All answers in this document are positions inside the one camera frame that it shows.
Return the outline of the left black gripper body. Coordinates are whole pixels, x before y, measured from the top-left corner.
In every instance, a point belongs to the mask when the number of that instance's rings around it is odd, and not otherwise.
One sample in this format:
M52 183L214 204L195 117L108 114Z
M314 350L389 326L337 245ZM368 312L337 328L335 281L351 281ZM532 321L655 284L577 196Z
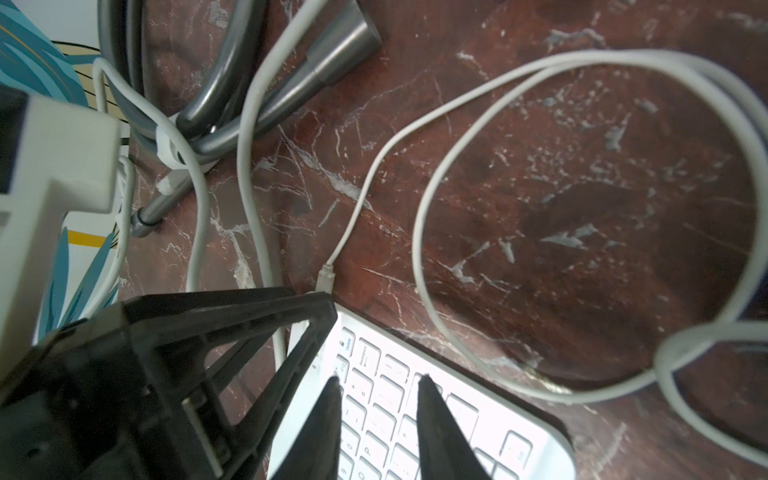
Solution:
M337 319L285 287L119 302L26 347L1 381L5 479L251 479ZM245 417L220 396L283 326L304 337Z

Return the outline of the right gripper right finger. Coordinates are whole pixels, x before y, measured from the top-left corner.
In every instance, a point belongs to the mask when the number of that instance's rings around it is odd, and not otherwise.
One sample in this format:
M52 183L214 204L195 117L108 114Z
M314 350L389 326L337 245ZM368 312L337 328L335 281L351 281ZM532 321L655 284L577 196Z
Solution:
M490 478L428 375L418 382L417 432L423 480Z

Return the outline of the white wireless keyboard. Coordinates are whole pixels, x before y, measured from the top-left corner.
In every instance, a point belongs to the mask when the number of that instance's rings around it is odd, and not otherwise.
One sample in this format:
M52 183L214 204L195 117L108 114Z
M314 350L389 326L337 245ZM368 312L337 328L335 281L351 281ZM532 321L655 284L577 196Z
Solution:
M336 479L573 479L566 437L520 401L343 308L273 440L275 478L325 384L338 380Z

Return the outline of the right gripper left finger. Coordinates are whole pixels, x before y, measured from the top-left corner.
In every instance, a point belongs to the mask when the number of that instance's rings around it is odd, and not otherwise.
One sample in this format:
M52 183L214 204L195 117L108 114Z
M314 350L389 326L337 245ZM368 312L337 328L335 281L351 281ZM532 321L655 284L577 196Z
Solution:
M331 376L272 479L337 479L341 410L339 379Z

